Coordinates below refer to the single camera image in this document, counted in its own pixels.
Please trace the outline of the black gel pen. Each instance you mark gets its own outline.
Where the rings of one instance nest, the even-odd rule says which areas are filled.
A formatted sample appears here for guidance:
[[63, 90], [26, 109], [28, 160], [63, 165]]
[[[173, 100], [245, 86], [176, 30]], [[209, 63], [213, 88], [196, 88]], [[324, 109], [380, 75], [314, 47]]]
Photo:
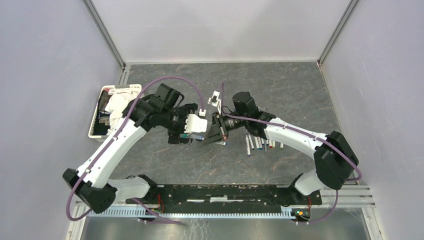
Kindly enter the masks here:
[[258, 149], [259, 143], [258, 143], [258, 138], [257, 137], [254, 137], [254, 142], [255, 142], [255, 145], [256, 145], [256, 149], [257, 150], [260, 150], [260, 149]]

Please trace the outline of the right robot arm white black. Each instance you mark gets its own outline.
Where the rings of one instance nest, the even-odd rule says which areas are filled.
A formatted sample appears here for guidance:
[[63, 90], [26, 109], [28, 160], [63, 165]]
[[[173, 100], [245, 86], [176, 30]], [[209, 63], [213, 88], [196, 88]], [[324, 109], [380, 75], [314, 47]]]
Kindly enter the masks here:
[[265, 143], [278, 142], [313, 159], [315, 167], [300, 174], [288, 187], [293, 203], [302, 204], [313, 192], [325, 187], [340, 190], [347, 181], [361, 179], [359, 161], [340, 132], [325, 134], [289, 124], [261, 110], [248, 91], [232, 97], [234, 111], [223, 111], [222, 101], [219, 91], [214, 91], [208, 99], [208, 104], [216, 107], [217, 112], [212, 114], [212, 124], [203, 140], [205, 144], [226, 141], [230, 131], [244, 128], [250, 137]]

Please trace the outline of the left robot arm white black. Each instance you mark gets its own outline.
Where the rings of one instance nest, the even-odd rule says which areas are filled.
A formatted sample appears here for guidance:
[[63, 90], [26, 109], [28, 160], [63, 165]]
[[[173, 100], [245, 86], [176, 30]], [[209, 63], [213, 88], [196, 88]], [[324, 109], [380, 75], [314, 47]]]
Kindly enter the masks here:
[[145, 204], [153, 203], [157, 190], [146, 177], [111, 179], [118, 163], [133, 145], [152, 128], [164, 127], [169, 144], [187, 144], [181, 134], [204, 133], [208, 121], [206, 111], [196, 103], [181, 105], [184, 95], [162, 83], [156, 92], [138, 100], [131, 100], [110, 135], [95, 153], [77, 169], [68, 168], [62, 177], [78, 196], [96, 214], [106, 211], [114, 202], [139, 198]]

